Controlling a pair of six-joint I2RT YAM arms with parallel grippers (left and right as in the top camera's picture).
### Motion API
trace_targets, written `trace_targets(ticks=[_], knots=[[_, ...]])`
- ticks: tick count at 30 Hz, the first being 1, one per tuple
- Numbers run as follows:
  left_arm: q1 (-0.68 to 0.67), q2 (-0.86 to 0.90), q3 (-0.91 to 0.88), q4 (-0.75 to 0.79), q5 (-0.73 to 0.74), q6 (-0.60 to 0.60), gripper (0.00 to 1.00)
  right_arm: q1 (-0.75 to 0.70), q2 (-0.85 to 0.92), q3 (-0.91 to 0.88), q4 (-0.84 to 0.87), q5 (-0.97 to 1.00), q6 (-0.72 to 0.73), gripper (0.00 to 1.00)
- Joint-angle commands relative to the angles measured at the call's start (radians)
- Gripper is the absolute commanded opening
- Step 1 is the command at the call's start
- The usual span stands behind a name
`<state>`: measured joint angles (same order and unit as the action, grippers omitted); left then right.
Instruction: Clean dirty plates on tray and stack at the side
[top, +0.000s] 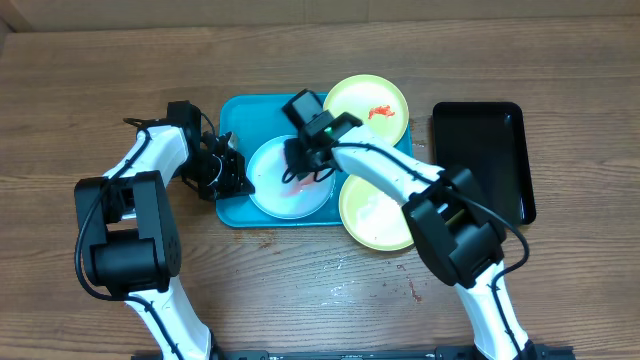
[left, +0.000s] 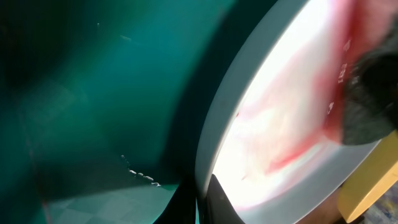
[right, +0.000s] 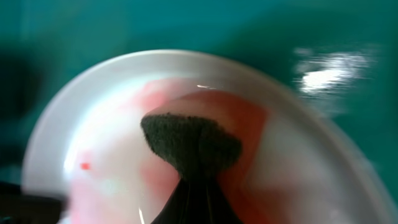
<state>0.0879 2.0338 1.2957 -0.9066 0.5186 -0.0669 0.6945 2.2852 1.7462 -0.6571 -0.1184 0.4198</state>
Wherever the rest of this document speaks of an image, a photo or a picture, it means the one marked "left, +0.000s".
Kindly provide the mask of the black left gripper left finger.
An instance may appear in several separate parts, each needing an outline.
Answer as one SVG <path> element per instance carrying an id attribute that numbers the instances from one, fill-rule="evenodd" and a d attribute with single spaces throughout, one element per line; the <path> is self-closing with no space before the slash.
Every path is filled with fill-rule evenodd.
<path id="1" fill-rule="evenodd" d="M 154 224 L 195 224 L 196 193 L 194 181 L 183 180 Z"/>

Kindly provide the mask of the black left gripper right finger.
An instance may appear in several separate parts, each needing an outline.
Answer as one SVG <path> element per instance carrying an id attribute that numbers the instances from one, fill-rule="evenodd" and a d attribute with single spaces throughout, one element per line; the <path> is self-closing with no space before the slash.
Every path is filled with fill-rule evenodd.
<path id="1" fill-rule="evenodd" d="M 203 211 L 204 224 L 244 224 L 214 174 L 211 175 Z"/>

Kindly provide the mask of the light blue plate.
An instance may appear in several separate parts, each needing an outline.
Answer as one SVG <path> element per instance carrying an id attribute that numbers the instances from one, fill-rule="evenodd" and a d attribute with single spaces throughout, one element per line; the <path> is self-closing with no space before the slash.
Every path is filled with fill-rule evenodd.
<path id="1" fill-rule="evenodd" d="M 343 88 L 394 21 L 396 1 L 274 3 L 229 66 L 200 134 L 202 223 L 212 174 L 244 223 L 297 223 L 331 194 L 338 209 L 344 182 L 378 144 L 342 144 Z"/>

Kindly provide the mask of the pink green sponge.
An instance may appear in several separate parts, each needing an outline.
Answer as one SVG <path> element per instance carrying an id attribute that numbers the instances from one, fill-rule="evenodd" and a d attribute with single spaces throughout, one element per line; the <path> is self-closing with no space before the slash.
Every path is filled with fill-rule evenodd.
<path id="1" fill-rule="evenodd" d="M 343 88 L 342 144 L 377 146 L 344 182 L 338 209 L 346 223 L 397 182 L 397 22 L 356 62 Z"/>

